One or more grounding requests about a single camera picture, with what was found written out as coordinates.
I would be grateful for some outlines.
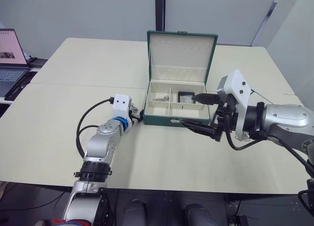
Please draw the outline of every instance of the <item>gray floor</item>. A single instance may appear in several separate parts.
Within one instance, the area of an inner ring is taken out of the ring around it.
[[[149,226],[179,226],[182,225],[182,209],[187,204],[198,203],[207,209],[220,226],[227,226],[227,217],[231,217],[239,202],[227,203],[224,194],[108,189],[111,208],[116,210],[117,225],[123,220],[125,205],[133,199],[139,199],[146,204]],[[6,193],[0,200],[0,221],[8,219],[0,226],[32,226],[40,219],[60,219],[66,205],[69,193],[60,200],[49,205],[23,211],[1,211],[2,209],[22,209],[39,206],[50,202],[62,192],[38,188],[26,184],[10,183]],[[313,226],[314,219],[303,209],[296,196],[285,196],[259,200],[242,201],[238,214],[245,214],[250,226]]]

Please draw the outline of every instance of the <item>jewelry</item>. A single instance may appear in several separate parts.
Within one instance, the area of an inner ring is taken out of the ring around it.
[[[167,102],[169,101],[169,96],[166,95],[162,99],[153,99],[153,101]]]

